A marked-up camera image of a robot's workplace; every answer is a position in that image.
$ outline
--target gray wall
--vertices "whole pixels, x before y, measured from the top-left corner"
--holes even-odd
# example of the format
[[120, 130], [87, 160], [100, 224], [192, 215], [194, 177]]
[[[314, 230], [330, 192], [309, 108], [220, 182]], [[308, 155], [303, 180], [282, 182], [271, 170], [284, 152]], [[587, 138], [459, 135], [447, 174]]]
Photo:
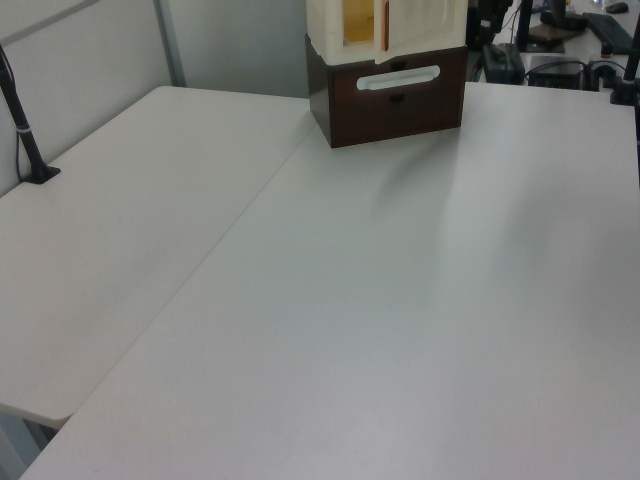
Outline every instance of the gray wall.
[[[153, 88], [170, 84], [153, 0], [100, 0], [5, 51], [47, 163]], [[1, 98], [0, 196], [17, 184], [14, 149], [15, 127]], [[21, 157], [24, 172], [24, 151]]]
[[161, 0], [186, 86], [307, 97], [304, 0]]

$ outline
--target drawer handle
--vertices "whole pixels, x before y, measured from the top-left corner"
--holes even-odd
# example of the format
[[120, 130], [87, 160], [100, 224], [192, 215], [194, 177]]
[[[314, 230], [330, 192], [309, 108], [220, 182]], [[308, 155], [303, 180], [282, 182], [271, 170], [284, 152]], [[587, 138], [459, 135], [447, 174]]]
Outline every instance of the drawer handle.
[[440, 67], [432, 65], [430, 67], [414, 68], [412, 70], [402, 70], [400, 72], [381, 73], [370, 77], [359, 78], [356, 82], [358, 90], [382, 90], [385, 88], [403, 87], [405, 85], [415, 85], [416, 83], [426, 83], [434, 80], [440, 75]]

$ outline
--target brown drawer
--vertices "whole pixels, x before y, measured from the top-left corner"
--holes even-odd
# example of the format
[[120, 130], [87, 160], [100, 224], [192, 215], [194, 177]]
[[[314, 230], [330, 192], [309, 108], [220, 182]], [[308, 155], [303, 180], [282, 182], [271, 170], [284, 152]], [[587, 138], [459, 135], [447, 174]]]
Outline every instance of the brown drawer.
[[[380, 65], [371, 61], [330, 67], [308, 42], [311, 110], [332, 147], [459, 127], [466, 58], [466, 47], [460, 47]], [[321, 64], [310, 65], [314, 61]], [[431, 65], [440, 67], [440, 74], [427, 83], [375, 91], [356, 85], [362, 77]]]

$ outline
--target table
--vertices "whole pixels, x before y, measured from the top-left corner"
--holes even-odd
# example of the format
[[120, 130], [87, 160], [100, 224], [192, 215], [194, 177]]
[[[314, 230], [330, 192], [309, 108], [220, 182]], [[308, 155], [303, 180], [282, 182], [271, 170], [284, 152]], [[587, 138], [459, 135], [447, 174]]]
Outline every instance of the table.
[[313, 125], [160, 88], [0, 199], [0, 410], [64, 424]]
[[459, 130], [314, 128], [24, 479], [636, 478], [633, 120], [467, 84]]

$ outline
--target cubicle partition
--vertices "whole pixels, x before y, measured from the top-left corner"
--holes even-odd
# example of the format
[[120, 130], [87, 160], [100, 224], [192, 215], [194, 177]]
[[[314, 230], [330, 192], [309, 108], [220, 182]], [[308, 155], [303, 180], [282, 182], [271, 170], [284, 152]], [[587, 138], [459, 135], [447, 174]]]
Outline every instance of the cubicle partition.
[[[0, 43], [46, 163], [158, 86], [172, 84], [157, 0], [0, 1]], [[18, 182], [0, 101], [0, 196]], [[26, 155], [20, 167], [28, 169]]]

